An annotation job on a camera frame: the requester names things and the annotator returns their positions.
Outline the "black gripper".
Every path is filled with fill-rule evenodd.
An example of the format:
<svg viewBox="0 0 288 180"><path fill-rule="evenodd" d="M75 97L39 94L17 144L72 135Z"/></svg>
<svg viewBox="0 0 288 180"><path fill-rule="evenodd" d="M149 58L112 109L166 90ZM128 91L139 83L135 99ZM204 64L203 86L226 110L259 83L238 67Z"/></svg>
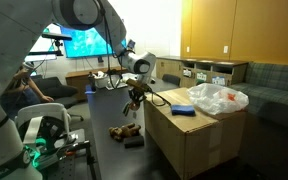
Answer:
<svg viewBox="0 0 288 180"><path fill-rule="evenodd" d="M139 107L140 103L146 99L146 96L143 91L136 90L135 88L128 90L129 97L131 99L130 105L133 107Z"/></svg>

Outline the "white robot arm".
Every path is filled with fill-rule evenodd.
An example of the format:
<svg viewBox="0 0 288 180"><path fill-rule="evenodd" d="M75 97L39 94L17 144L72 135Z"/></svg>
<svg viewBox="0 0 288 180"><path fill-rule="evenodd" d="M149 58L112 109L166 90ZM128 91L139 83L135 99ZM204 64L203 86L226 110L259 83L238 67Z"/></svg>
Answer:
<svg viewBox="0 0 288 180"><path fill-rule="evenodd" d="M58 24L75 30L91 28L101 35L120 65L148 83L156 56L137 55L122 45L126 28L108 0L0 0L0 97L44 29ZM29 159L15 122L0 104L0 180L42 180Z"/></svg>

